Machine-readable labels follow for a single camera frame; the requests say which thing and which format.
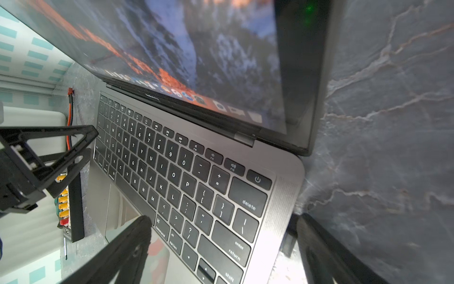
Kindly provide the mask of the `grey laptop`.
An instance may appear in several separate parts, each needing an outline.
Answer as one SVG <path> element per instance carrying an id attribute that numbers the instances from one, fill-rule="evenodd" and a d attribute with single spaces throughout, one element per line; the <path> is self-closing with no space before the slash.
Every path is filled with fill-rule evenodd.
<path id="1" fill-rule="evenodd" d="M 152 222 L 164 284 L 265 284 L 345 1 L 2 1 L 100 79 L 87 204 Z"/>

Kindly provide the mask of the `black board yellow connectors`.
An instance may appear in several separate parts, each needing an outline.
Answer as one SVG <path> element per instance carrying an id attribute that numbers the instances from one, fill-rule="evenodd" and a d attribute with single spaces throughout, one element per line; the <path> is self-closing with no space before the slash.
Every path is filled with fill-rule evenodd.
<path id="1" fill-rule="evenodd" d="M 80 174 L 54 200 L 59 219 L 57 227 L 66 241 L 75 243 L 85 237 Z"/>

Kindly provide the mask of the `small black usb receiver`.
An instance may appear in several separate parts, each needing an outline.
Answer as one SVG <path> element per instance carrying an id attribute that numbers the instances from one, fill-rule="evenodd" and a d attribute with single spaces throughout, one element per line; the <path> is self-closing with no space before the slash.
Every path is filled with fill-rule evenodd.
<path id="1" fill-rule="evenodd" d="M 288 258 L 291 258 L 292 251 L 297 242 L 297 222 L 299 216 L 293 214 L 288 222 L 286 232 L 281 242 L 280 251 Z"/>

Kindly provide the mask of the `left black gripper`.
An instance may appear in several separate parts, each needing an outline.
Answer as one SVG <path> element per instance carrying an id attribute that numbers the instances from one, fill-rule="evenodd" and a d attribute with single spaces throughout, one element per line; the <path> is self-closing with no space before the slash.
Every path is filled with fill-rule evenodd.
<path id="1" fill-rule="evenodd" d="M 29 146 L 30 140 L 81 135 L 70 150 L 38 157 Z M 91 160 L 92 150 L 87 149 L 98 131 L 92 125 L 64 127 L 2 127 L 1 128 L 1 215 L 27 214 L 38 207 L 46 197 L 44 189 L 53 197 L 80 174 Z M 29 183 L 23 171 L 15 164 L 26 167 L 42 167 L 37 174 L 39 190 Z"/>

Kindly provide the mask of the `green handled screwdriver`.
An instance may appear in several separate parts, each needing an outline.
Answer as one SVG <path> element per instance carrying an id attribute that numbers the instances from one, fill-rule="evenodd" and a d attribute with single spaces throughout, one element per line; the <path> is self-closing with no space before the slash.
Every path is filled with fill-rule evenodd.
<path id="1" fill-rule="evenodd" d="M 64 256 L 65 256 L 65 260 L 67 260 L 68 259 L 68 251 L 67 251 L 67 243 L 68 243 L 68 241 L 67 241 L 67 237 L 66 236 L 64 236 L 63 241 L 64 241 L 64 247 L 63 247 L 64 248 Z"/>

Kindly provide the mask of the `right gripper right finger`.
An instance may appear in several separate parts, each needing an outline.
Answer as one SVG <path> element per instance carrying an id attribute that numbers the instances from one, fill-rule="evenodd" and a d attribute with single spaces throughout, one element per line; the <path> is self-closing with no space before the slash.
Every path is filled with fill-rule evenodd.
<path id="1" fill-rule="evenodd" d="M 309 284 L 386 284 L 309 214 L 296 224 L 301 260 Z"/>

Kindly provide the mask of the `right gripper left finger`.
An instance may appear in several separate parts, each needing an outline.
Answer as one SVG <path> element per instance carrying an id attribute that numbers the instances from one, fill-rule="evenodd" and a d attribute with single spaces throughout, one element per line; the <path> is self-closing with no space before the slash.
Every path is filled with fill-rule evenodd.
<path id="1" fill-rule="evenodd" d="M 135 219 L 90 261 L 62 280 L 63 284 L 139 284 L 143 275 L 152 222 Z"/>

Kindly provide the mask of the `brown lid storage box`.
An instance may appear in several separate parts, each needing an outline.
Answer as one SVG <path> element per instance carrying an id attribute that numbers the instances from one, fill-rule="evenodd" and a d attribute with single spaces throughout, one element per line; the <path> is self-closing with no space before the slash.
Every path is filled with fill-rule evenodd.
<path id="1" fill-rule="evenodd" d="M 66 116 L 1 103 L 1 283 L 59 277 Z"/>

